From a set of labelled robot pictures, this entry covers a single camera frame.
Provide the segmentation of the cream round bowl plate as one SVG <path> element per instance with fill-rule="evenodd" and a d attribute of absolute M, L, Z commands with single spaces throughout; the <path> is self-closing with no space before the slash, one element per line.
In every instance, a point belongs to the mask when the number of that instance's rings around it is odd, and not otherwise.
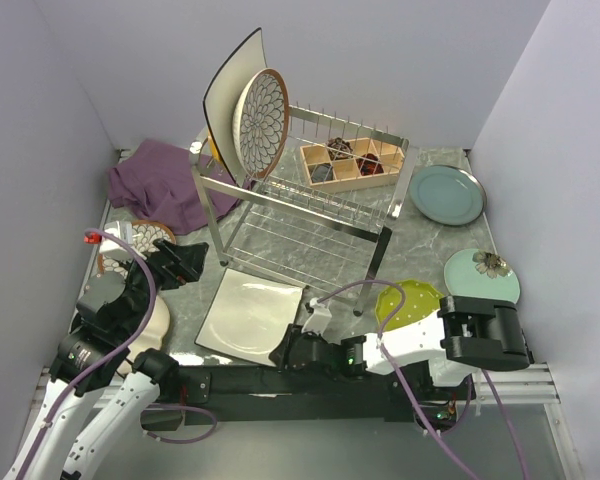
<path fill-rule="evenodd" d="M 162 349 L 165 337 L 170 329 L 170 323 L 171 318 L 168 306 L 161 296 L 158 295 L 148 324 L 142 333 L 129 345 L 129 353 L 126 359 L 116 370 L 120 377 L 124 377 L 131 372 L 133 362 L 140 353 L 150 348 L 156 350 Z"/>

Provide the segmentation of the teal round plate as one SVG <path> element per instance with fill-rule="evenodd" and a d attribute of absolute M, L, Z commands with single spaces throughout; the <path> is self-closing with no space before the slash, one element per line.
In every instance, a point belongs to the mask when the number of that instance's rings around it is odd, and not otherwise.
<path fill-rule="evenodd" d="M 411 179 L 408 192 L 425 217 L 447 226 L 469 224 L 487 206 L 486 190 L 477 178 L 451 165 L 424 167 Z"/>

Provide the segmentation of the green polka dot plate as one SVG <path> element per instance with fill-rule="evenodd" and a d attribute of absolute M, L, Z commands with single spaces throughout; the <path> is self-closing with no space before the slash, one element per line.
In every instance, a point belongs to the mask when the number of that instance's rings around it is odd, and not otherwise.
<path fill-rule="evenodd" d="M 402 308 L 389 320 L 384 331 L 388 332 L 425 319 L 439 309 L 443 294 L 430 283 L 418 279 L 399 282 L 406 294 Z M 399 304 L 401 294 L 393 287 L 386 287 L 376 299 L 375 316 L 381 325 L 391 311 Z"/>

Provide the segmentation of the mint floral plate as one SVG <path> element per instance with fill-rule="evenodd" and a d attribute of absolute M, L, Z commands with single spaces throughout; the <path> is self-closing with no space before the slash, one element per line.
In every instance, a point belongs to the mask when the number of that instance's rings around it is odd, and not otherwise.
<path fill-rule="evenodd" d="M 443 276 L 447 290 L 454 296 L 517 303 L 521 295 L 518 277 L 509 263 L 486 250 L 454 253 L 444 265 Z"/>

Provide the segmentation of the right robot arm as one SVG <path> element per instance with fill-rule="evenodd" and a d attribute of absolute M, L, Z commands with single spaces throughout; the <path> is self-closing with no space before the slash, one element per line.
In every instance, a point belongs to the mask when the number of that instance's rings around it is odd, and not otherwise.
<path fill-rule="evenodd" d="M 334 344 L 322 336 L 332 314 L 314 298 L 304 325 L 290 324 L 268 359 L 280 370 L 322 371 L 332 378 L 389 375 L 397 367 L 424 363 L 419 387 L 440 399 L 479 370 L 513 372 L 528 368 L 531 357 L 515 304 L 447 296 L 440 308 L 412 324 L 351 337 Z"/>

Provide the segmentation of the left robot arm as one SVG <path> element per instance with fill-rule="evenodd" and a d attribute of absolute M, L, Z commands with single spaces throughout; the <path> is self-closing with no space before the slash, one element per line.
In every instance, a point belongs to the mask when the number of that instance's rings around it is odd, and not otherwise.
<path fill-rule="evenodd" d="M 179 364 L 156 347 L 128 358 L 157 310 L 158 293 L 200 279 L 207 243 L 158 239 L 131 255 L 127 273 L 91 277 L 58 346 L 34 425 L 9 479 L 91 479 L 120 436 L 155 401 L 173 399 Z"/>

